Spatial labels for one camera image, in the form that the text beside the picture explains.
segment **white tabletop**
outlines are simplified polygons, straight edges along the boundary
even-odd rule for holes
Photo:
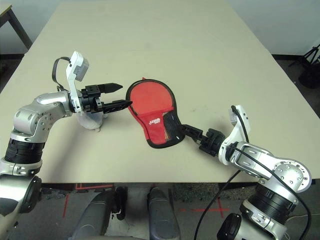
[[[320,121],[254,34],[222,0],[109,0],[63,2],[0,94],[0,155],[15,112],[54,92],[54,60],[74,50],[88,59],[86,85],[118,83],[102,100],[124,99],[142,77],[166,83],[183,124],[230,134],[228,109],[246,110],[250,142],[293,158],[320,178]],[[57,78],[67,85],[64,63]],[[235,171],[197,149],[186,137],[151,148],[126,109],[111,113],[101,132],[82,128],[76,116],[50,131],[39,177],[45,183],[225,182]],[[235,181],[252,181],[242,174]]]

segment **cable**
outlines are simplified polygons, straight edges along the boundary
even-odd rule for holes
[[[232,105],[231,106],[231,109],[232,109],[232,112],[234,114],[237,115],[237,117],[239,118],[239,121],[241,123],[241,126],[242,126],[242,130],[243,130],[243,133],[244,133],[244,136],[245,136],[245,140],[247,143],[249,143],[249,137],[248,137],[248,134],[247,134],[247,130],[246,130],[246,126],[244,124],[244,121],[242,120],[242,117],[239,113],[239,111],[237,110],[237,108]],[[199,231],[199,228],[200,228],[200,225],[201,225],[201,222],[204,218],[204,216],[206,215],[207,211],[209,210],[209,208],[211,207],[211,205],[214,203],[214,201],[219,197],[219,195],[222,193],[222,191],[228,186],[228,184],[232,181],[232,179],[234,179],[241,171],[238,170],[235,172],[234,175],[232,175],[229,180],[223,185],[223,187],[220,189],[220,191],[218,191],[218,193],[213,197],[213,199],[211,200],[211,202],[208,204],[208,206],[206,207],[206,209],[204,210],[204,212],[202,213],[199,221],[198,221],[198,224],[196,226],[196,229],[195,229],[195,232],[194,232],[194,238],[193,240],[197,240],[197,236],[198,236],[198,231]]]
[[[206,215],[206,213],[208,212],[209,208],[211,207],[211,205],[214,203],[214,201],[217,199],[217,197],[222,193],[223,190],[225,190],[225,188],[228,186],[228,184],[232,181],[232,179],[234,179],[241,171],[238,170],[235,172],[235,174],[233,174],[229,180],[223,185],[223,187],[217,192],[217,194],[213,197],[213,199],[211,200],[211,202],[208,204],[208,206],[206,207],[206,209],[204,210],[204,212],[202,213],[199,221],[198,221],[198,224],[196,226],[196,229],[195,229],[195,232],[194,232],[194,240],[197,239],[197,236],[198,236],[198,231],[199,231],[199,228],[200,228],[200,224],[202,222],[202,219],[204,218],[204,216]]]
[[[242,129],[243,129],[243,133],[244,133],[244,136],[245,136],[245,140],[246,140],[247,143],[249,143],[249,138],[248,138],[247,130],[246,130],[244,121],[242,120],[242,117],[240,116],[240,113],[238,112],[236,106],[234,106],[234,105],[231,106],[231,109],[232,109],[232,112],[238,117],[238,119],[239,119],[239,121],[240,121],[240,123],[241,123]]]
[[[250,156],[249,154],[247,154],[246,152],[240,150],[239,148],[236,148],[234,146],[231,146],[229,145],[228,148],[231,148],[233,150],[236,150],[238,151],[239,153],[245,155],[247,158],[251,159],[252,161],[254,161],[256,164],[260,165],[262,168],[264,168],[265,170],[267,170],[272,176],[275,177],[275,179],[277,179],[279,181],[279,183],[281,183],[290,193],[292,193],[298,200],[299,202],[301,202],[301,204],[304,206],[306,212],[307,212],[307,223],[306,223],[306,226],[299,238],[299,240],[303,240],[305,239],[308,231],[309,231],[309,228],[310,228],[310,225],[311,225],[311,212],[308,208],[308,206],[305,204],[305,202],[297,195],[297,193],[295,191],[293,191],[286,183],[284,183],[280,177],[278,177],[272,170],[270,170],[269,168],[267,168],[265,165],[263,165],[262,163],[260,163],[259,161],[257,161],[256,159],[254,159],[252,156]]]
[[[59,60],[62,59],[62,60],[66,60],[70,63],[70,57],[67,57],[67,56],[62,56],[62,57],[59,57],[58,59],[56,59],[54,61],[54,64],[53,64],[53,68],[52,68],[52,80],[58,84],[58,86],[56,86],[56,89],[58,90],[58,92],[60,91],[67,91],[64,86],[62,86],[60,83],[58,83],[57,81],[57,78],[56,78],[56,72],[57,72],[57,66],[58,66],[58,62]]]
[[[311,214],[311,216],[318,216],[318,215],[320,215],[320,213],[313,213],[313,214]],[[290,220],[292,220],[292,219],[303,218],[303,217],[307,217],[307,216],[308,216],[307,214],[297,215],[297,216],[291,216],[291,217],[289,217],[289,218],[286,220],[286,222],[288,222],[288,221],[290,221]]]

